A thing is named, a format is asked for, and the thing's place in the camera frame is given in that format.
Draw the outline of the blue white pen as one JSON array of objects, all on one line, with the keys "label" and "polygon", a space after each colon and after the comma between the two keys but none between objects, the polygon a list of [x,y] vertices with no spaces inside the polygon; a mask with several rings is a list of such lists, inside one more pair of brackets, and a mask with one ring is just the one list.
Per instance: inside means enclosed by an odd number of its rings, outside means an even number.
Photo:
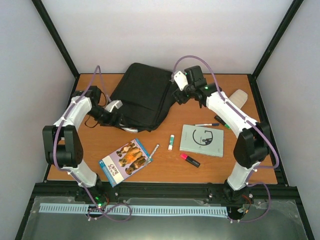
[{"label": "blue white pen", "polygon": [[209,126],[217,127],[219,125],[220,125],[220,123],[216,122],[216,123],[200,123],[200,124],[195,124],[194,126],[197,126],[197,127],[209,127]]}]

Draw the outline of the black student bag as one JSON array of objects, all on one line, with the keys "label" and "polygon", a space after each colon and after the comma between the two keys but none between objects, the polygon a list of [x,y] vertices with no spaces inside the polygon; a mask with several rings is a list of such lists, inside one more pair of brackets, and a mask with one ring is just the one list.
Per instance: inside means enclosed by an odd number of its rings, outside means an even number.
[{"label": "black student bag", "polygon": [[110,96],[122,102],[118,111],[123,115],[123,125],[139,132],[151,132],[160,126],[176,102],[172,73],[137,62],[128,67]]}]

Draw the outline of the dog cover paperback book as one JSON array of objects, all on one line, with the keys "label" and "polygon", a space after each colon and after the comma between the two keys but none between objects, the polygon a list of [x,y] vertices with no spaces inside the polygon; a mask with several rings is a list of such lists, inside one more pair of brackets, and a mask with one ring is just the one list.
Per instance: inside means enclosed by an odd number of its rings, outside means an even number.
[{"label": "dog cover paperback book", "polygon": [[152,161],[153,159],[146,148],[135,138],[105,156],[98,164],[107,177],[109,184],[115,187]]}]

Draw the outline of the grey hardcover book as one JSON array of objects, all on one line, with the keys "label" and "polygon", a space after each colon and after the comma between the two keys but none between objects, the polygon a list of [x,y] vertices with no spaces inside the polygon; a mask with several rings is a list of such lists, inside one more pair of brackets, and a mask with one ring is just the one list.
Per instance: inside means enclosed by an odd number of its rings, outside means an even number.
[{"label": "grey hardcover book", "polygon": [[224,155],[224,131],[184,124],[179,150],[222,158]]}]

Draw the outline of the silver pen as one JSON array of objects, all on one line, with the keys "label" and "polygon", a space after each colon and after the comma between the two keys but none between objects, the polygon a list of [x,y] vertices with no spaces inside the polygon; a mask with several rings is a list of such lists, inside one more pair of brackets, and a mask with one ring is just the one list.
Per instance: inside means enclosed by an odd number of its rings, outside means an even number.
[{"label": "silver pen", "polygon": [[145,166],[147,166],[151,161],[152,161],[152,159],[153,159],[153,156],[155,155],[155,153],[156,153],[156,151],[157,151],[157,149],[159,148],[159,144],[157,144],[156,146],[155,146],[155,148],[153,149],[153,151],[151,152],[151,154],[149,155],[149,157],[147,158],[147,160],[146,160],[146,162],[145,162]]}]

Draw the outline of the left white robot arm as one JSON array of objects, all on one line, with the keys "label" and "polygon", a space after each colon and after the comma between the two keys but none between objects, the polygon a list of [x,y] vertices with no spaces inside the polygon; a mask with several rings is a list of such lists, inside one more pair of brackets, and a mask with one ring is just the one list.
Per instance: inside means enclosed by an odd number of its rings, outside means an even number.
[{"label": "left white robot arm", "polygon": [[103,198],[104,188],[99,175],[84,160],[78,129],[86,115],[93,117],[101,126],[116,126],[122,120],[118,110],[123,105],[121,100],[112,100],[101,106],[101,95],[102,91],[97,86],[75,91],[62,117],[42,130],[47,163],[72,176],[80,187],[86,187],[86,195],[95,202]]}]

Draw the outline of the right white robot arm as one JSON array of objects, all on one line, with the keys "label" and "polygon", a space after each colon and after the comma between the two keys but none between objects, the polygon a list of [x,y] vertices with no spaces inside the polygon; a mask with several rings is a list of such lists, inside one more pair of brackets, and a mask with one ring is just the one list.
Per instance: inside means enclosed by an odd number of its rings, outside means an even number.
[{"label": "right white robot arm", "polygon": [[200,107],[206,107],[221,117],[237,138],[233,150],[235,165],[223,187],[225,200],[237,201],[244,188],[249,186],[253,172],[270,154],[269,125],[245,114],[230,101],[217,82],[208,84],[198,65],[173,73],[171,82],[177,84],[173,97],[178,104],[195,99]]}]

